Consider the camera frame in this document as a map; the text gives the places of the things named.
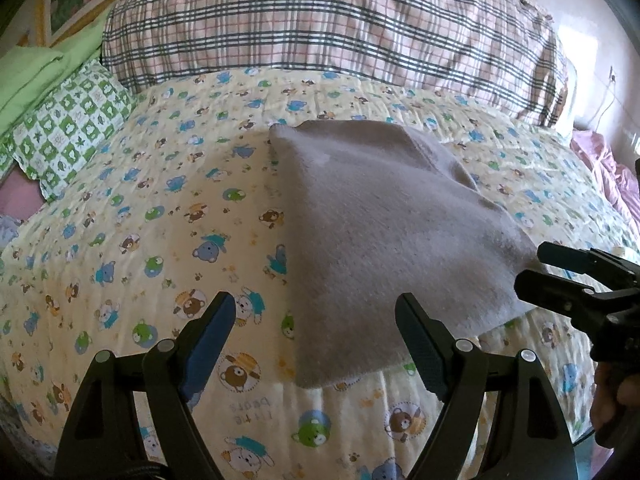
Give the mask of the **right hand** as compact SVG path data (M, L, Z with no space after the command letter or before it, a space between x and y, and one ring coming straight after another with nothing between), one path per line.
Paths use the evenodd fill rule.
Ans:
M639 364L600 363L590 419L597 444L618 448L639 434Z

